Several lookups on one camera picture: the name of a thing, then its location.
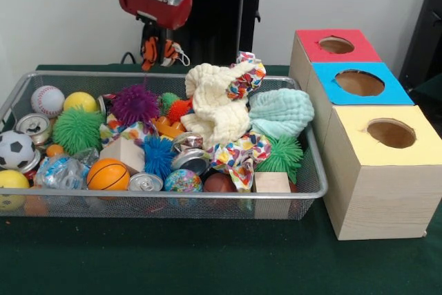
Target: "white wall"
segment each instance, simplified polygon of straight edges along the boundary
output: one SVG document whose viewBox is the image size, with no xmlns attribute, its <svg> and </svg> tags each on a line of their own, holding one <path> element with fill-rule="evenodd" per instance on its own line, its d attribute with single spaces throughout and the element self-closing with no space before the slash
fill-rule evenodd
<svg viewBox="0 0 442 295">
<path fill-rule="evenodd" d="M 398 74 L 422 0 L 261 0 L 254 51 L 288 64 L 297 28 L 360 28 Z M 38 64 L 108 64 L 137 51 L 141 24 L 118 0 L 0 0 L 0 102 Z"/>
</svg>

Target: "green spiky ball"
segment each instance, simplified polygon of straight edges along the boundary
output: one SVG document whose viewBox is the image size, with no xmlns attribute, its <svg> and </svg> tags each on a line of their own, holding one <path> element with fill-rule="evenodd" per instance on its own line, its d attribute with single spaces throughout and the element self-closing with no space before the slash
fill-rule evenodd
<svg viewBox="0 0 442 295">
<path fill-rule="evenodd" d="M 271 143 L 270 157 L 257 167 L 258 172 L 286 172 L 289 179 L 296 183 L 296 172 L 304 158 L 299 141 L 295 137 L 282 136 L 279 140 L 267 137 Z"/>
<path fill-rule="evenodd" d="M 64 151 L 74 155 L 87 148 L 101 150 L 99 126 L 104 122 L 101 112 L 86 112 L 83 108 L 69 108 L 54 125 L 53 140 Z"/>
<path fill-rule="evenodd" d="M 180 98 L 175 93 L 163 93 L 158 97 L 158 106 L 161 116 L 166 116 L 172 107 L 172 104 Z"/>
</svg>

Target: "red box lid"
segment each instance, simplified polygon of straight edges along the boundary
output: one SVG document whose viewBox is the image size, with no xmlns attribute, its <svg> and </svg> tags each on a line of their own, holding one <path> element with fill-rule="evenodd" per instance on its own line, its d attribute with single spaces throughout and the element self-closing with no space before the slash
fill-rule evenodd
<svg viewBox="0 0 442 295">
<path fill-rule="evenodd" d="M 360 30 L 297 30 L 310 62 L 382 62 Z"/>
</svg>

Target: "wooden cube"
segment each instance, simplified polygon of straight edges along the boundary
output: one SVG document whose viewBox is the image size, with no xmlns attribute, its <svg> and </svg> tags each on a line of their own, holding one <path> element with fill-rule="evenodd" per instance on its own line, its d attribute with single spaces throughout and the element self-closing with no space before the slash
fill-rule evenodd
<svg viewBox="0 0 442 295">
<path fill-rule="evenodd" d="M 335 106 L 323 162 L 339 240 L 423 236 L 442 197 L 442 141 L 418 106 Z"/>
<path fill-rule="evenodd" d="M 100 159 L 113 158 L 126 165 L 131 175 L 144 171 L 144 150 L 134 143 L 120 137 L 99 154 Z"/>
<path fill-rule="evenodd" d="M 307 85 L 313 130 L 323 150 L 333 105 L 414 105 L 388 67 L 374 63 L 315 63 Z"/>
<path fill-rule="evenodd" d="M 304 91 L 315 62 L 381 62 L 381 58 L 360 30 L 297 30 L 289 76 Z"/>
<path fill-rule="evenodd" d="M 291 193 L 287 173 L 256 172 L 256 193 Z M 287 219 L 291 200 L 256 200 L 255 219 Z"/>
</svg>

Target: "baseball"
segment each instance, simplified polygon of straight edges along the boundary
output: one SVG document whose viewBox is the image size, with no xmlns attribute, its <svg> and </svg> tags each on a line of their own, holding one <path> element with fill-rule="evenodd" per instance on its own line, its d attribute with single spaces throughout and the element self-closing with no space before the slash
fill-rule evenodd
<svg viewBox="0 0 442 295">
<path fill-rule="evenodd" d="M 54 86 L 42 86 L 32 94 L 30 103 L 34 112 L 51 119 L 63 111 L 64 95 Z"/>
</svg>

